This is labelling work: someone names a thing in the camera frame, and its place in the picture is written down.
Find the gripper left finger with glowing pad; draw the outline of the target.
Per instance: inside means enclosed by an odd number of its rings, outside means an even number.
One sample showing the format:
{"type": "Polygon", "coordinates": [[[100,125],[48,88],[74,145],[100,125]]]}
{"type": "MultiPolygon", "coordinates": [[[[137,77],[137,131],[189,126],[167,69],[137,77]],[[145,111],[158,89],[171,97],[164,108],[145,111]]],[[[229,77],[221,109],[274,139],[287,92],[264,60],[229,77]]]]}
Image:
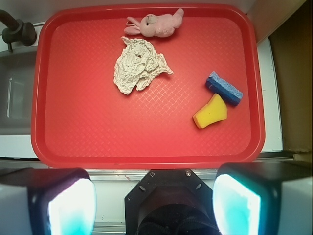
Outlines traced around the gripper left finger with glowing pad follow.
{"type": "Polygon", "coordinates": [[[96,190],[81,168],[0,170],[2,235],[90,235],[96,190]]]}

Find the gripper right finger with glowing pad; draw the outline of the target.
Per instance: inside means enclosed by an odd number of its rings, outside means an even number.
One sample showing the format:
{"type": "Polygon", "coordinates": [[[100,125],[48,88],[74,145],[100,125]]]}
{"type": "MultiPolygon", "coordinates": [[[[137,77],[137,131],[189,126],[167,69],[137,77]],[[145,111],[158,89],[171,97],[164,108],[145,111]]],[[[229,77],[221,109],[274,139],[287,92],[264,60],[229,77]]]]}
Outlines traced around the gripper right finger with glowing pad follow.
{"type": "Polygon", "coordinates": [[[213,186],[213,211],[223,235],[311,235],[313,166],[224,163],[213,186]]]}

